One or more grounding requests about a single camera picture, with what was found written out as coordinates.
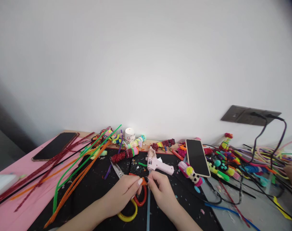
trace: wall outlet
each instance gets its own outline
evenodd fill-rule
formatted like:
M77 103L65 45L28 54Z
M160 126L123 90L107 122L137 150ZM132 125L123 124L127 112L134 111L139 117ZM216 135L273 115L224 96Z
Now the wall outlet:
M221 118L221 120L240 124L264 126L264 120L262 118L251 115L252 112L256 112L263 116L266 116L268 114L279 116L281 114L281 112L232 105L225 113L225 115ZM271 118L268 118L267 120L268 124L273 121L273 119Z

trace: red scissors handle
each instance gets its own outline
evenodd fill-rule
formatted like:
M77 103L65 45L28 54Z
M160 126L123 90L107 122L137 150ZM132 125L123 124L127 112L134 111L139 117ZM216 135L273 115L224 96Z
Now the red scissors handle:
M140 201L137 199L136 196L134 196L134 198L133 198L134 201L135 201L135 203L137 204L138 207L142 207L142 206L145 204L145 202L146 202L146 198L147 198L147 188L146 188L146 185L147 185L147 183L146 183L146 181L143 179L143 182L142 182L142 186L143 186L143 188L144 188L144 199L143 199L143 201L140 202Z

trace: white container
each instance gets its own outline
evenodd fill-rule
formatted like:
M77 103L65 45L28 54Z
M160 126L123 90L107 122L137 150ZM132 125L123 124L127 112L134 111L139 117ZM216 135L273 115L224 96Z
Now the white container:
M124 134L124 141L129 144L135 140L135 132L133 128L127 128Z

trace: scissor blade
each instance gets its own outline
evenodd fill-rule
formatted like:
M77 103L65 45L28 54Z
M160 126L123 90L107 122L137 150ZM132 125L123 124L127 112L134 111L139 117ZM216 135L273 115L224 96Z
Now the scissor blade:
M121 169L119 168L118 164L114 164L112 162L112 159L110 158L110 161L112 163L113 169L115 170L117 176L119 177L119 179L123 176L123 172L121 171Z

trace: smartphone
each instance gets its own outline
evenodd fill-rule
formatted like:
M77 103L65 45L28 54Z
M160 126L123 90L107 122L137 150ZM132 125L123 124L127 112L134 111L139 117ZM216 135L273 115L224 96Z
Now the smartphone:
M197 175L210 177L211 173L204 154L203 144L199 140L186 139L188 163Z
M69 143L76 138L77 133L60 133L54 140L38 152L32 161L47 161L60 153Z

